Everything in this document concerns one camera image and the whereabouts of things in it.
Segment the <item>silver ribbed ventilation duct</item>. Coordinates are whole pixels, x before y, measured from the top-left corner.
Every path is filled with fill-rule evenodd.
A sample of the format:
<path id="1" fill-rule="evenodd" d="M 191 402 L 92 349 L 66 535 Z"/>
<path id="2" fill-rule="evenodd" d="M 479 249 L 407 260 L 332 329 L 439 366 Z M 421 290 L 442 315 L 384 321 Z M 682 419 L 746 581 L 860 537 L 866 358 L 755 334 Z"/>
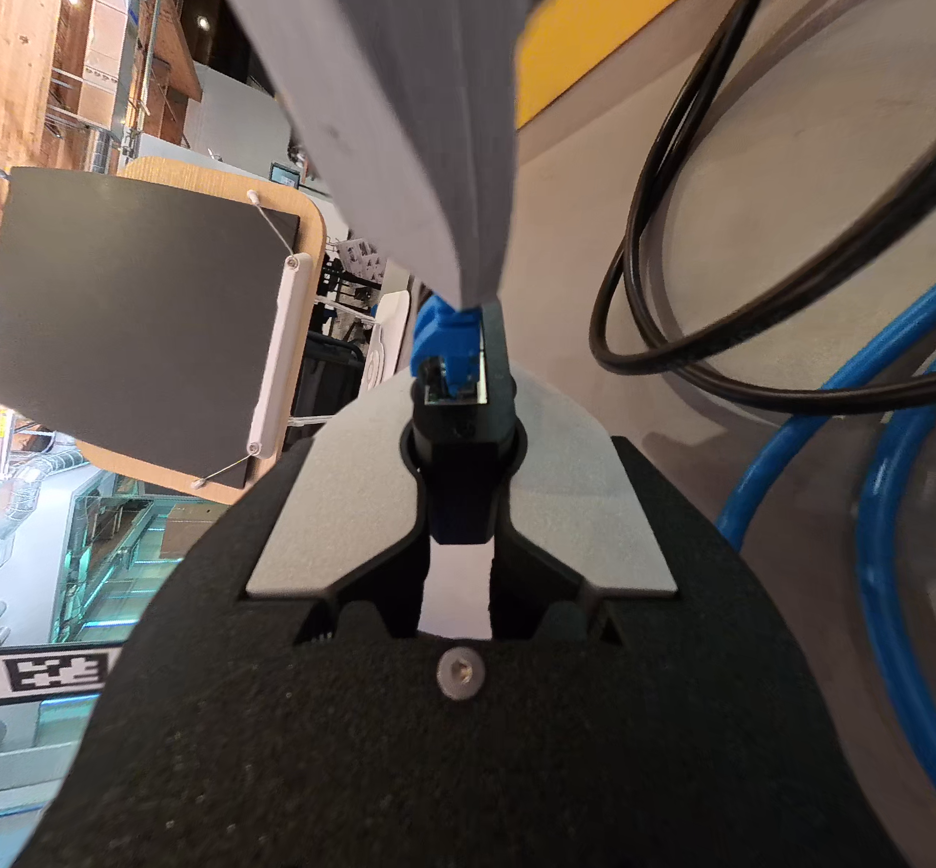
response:
<path id="1" fill-rule="evenodd" d="M 52 453 L 36 455 L 18 465 L 2 487 L 1 541 L 12 537 L 38 505 L 41 483 L 54 471 Z"/>

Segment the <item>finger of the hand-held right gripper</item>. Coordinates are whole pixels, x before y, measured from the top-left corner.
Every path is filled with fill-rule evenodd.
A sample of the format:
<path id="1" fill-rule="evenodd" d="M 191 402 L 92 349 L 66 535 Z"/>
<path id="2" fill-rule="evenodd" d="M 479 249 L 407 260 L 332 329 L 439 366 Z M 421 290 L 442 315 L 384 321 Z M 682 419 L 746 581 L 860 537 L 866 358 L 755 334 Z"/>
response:
<path id="1" fill-rule="evenodd" d="M 493 300 L 530 0 L 228 0 L 350 227 L 457 309 Z"/>

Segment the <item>printed paper sheet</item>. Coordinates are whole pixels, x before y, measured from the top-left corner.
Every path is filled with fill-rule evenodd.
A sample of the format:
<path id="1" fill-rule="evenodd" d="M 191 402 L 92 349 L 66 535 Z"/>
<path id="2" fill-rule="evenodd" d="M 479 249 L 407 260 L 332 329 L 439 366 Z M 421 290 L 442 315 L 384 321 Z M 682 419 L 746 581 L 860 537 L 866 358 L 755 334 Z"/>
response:
<path id="1" fill-rule="evenodd" d="M 351 238 L 336 243 L 339 260 L 347 274 L 382 286 L 386 261 L 365 239 Z"/>

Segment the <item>yellow plastic bin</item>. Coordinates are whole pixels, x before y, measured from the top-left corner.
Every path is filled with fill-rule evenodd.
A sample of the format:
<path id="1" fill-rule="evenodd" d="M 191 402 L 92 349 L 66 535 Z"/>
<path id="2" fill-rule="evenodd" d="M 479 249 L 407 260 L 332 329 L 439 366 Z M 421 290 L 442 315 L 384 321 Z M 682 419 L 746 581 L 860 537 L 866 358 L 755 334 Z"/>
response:
<path id="1" fill-rule="evenodd" d="M 516 52 L 523 127 L 678 0 L 544 0 Z"/>

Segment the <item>black ethernet adapter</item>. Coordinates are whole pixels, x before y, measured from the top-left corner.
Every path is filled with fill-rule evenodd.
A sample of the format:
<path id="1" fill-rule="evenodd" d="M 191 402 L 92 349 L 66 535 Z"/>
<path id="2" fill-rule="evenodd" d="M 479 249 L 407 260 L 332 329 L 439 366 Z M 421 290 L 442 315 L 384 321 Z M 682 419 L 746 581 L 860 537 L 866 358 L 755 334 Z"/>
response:
<path id="1" fill-rule="evenodd" d="M 502 487 L 521 452 L 503 312 L 498 300 L 456 310 L 431 295 L 417 312 L 411 450 L 440 545 L 494 535 Z"/>

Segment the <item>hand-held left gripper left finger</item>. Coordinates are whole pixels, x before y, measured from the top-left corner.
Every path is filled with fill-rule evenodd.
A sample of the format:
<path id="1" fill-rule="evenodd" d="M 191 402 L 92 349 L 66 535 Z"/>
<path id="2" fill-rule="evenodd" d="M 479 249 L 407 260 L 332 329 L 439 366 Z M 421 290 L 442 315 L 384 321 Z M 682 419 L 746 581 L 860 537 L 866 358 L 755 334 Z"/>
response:
<path id="1" fill-rule="evenodd" d="M 247 581 L 253 599 L 302 596 L 334 619 L 368 602 L 413 638 L 429 571 L 427 493 L 410 454 L 413 377 L 362 394 L 315 435 Z"/>

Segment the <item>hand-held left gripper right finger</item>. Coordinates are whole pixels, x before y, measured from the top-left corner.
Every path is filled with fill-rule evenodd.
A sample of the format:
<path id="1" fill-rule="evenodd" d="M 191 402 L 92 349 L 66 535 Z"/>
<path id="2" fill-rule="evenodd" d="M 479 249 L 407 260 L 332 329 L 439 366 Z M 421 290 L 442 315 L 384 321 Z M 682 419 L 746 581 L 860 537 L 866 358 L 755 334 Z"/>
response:
<path id="1" fill-rule="evenodd" d="M 515 366 L 516 455 L 499 492 L 488 613 L 494 638 L 532 638 L 571 603 L 672 599 L 676 580 L 609 433 Z"/>

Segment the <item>silver rectangular ventilation duct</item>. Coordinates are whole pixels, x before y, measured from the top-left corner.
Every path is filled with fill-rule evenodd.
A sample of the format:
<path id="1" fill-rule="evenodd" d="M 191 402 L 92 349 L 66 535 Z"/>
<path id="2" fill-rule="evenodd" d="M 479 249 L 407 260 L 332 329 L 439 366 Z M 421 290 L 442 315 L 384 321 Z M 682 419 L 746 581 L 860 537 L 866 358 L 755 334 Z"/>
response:
<path id="1" fill-rule="evenodd" d="M 91 0 L 75 119 L 89 133 L 84 169 L 106 174 L 116 158 L 135 158 L 148 125 L 170 99 L 201 101 L 203 90 L 175 0 Z M 151 113 L 150 92 L 162 102 Z"/>

